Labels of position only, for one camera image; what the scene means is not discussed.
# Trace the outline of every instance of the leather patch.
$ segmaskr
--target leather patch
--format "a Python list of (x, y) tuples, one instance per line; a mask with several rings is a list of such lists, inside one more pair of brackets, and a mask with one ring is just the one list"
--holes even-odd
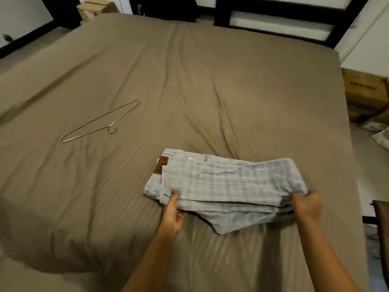
[(162, 166), (166, 166), (168, 164), (168, 160), (169, 157), (161, 156), (153, 173), (162, 174)]

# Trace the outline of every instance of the right hand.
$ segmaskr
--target right hand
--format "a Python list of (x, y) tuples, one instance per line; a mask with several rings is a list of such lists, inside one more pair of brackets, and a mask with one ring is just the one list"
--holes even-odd
[(322, 203), (317, 192), (309, 190), (305, 196), (292, 193), (291, 200), (297, 221), (312, 220), (316, 223), (319, 222)]

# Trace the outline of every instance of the black bed frame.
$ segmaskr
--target black bed frame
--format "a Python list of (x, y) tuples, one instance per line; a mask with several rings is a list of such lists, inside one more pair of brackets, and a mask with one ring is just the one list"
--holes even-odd
[[(298, 3), (289, 3), (271, 0), (216, 0), (216, 8), (200, 7), (201, 15), (215, 17), (214, 25), (226, 28), (246, 29), (266, 34), (275, 34), (283, 37), (301, 39), (329, 48), (335, 48), (340, 39), (346, 33), (353, 21), (365, 6), (368, 0), (351, 0), (346, 9), (334, 9), (329, 7), (313, 6)], [(139, 14), (138, 5), (144, 0), (129, 0), (133, 14)], [(311, 21), (333, 25), (333, 29), (325, 41), (314, 40), (299, 36), (279, 34), (258, 29), (241, 28), (230, 25), (232, 11), (250, 12), (255, 14), (272, 15), (290, 19)]]

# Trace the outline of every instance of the bed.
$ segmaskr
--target bed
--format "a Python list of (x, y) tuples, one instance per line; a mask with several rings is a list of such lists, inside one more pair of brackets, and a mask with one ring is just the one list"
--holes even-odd
[[(0, 243), (46, 272), (129, 275), (160, 221), (143, 195), (165, 148), (292, 158), (362, 291), (367, 264), (338, 54), (301, 40), (103, 14), (0, 77)], [(104, 130), (61, 136), (132, 100)], [(119, 109), (77, 131), (107, 125)], [(217, 235), (195, 215), (167, 291), (313, 291), (293, 223)]]

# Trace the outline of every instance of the wire hanger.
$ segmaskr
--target wire hanger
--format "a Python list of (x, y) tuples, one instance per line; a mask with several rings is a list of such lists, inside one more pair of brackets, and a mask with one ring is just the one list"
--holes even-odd
[[(74, 131), (76, 131), (76, 130), (79, 130), (80, 128), (82, 128), (82, 127), (88, 125), (89, 123), (92, 123), (93, 121), (96, 121), (97, 119), (99, 119), (99, 118), (101, 118), (101, 117), (104, 117), (104, 116), (110, 114), (111, 112), (114, 112), (114, 111), (116, 111), (116, 110), (118, 110), (118, 109), (120, 109), (120, 108), (122, 108), (122, 107), (125, 107), (126, 105), (129, 105), (129, 104), (131, 104), (131, 103), (133, 103), (133, 102), (135, 102), (135, 101), (138, 102), (138, 103), (137, 103), (134, 107), (132, 107), (129, 111), (127, 111), (126, 113), (124, 113), (124, 115), (122, 115), (119, 119), (117, 119), (116, 121), (112, 122), (110, 125), (105, 126), (105, 127), (103, 127), (103, 128), (99, 128), (99, 129), (90, 131), (90, 132), (88, 132), (88, 133), (85, 133), (85, 134), (82, 134), (82, 135), (79, 135), (79, 136), (76, 136), (76, 137), (73, 137), (73, 138), (70, 138), (70, 139), (67, 139), (67, 140), (63, 140), (63, 138), (64, 138), (65, 136), (68, 136), (70, 133), (72, 133), (72, 132), (74, 132)], [(80, 127), (78, 127), (78, 128), (75, 128), (74, 130), (70, 131), (69, 133), (66, 133), (64, 136), (61, 137), (60, 140), (61, 140), (61, 142), (67, 142), (67, 141), (70, 141), (70, 140), (73, 140), (73, 139), (76, 139), (76, 138), (79, 138), (79, 137), (82, 137), (82, 136), (91, 134), (91, 133), (93, 133), (93, 132), (103, 130), (103, 129), (105, 129), (105, 128), (107, 129), (108, 134), (113, 134), (113, 133), (116, 132), (116, 128), (114, 129), (114, 131), (111, 131), (111, 132), (109, 131), (109, 128), (110, 128), (113, 124), (115, 124), (117, 121), (119, 121), (122, 117), (124, 117), (126, 114), (128, 114), (129, 112), (131, 112), (131, 111), (132, 111), (134, 108), (136, 108), (139, 104), (140, 104), (140, 101), (139, 101), (139, 100), (133, 100), (133, 101), (131, 101), (131, 102), (129, 102), (129, 103), (126, 103), (126, 104), (122, 105), (121, 107), (118, 107), (118, 108), (116, 108), (116, 109), (114, 109), (114, 110), (112, 110), (112, 111), (110, 111), (110, 112), (107, 112), (106, 114), (104, 114), (104, 115), (102, 115), (102, 116), (100, 116), (100, 117), (97, 117), (97, 118), (93, 119), (92, 121), (90, 121), (90, 122), (88, 122), (88, 123), (86, 123), (86, 124), (83, 124), (82, 126), (80, 126)]]

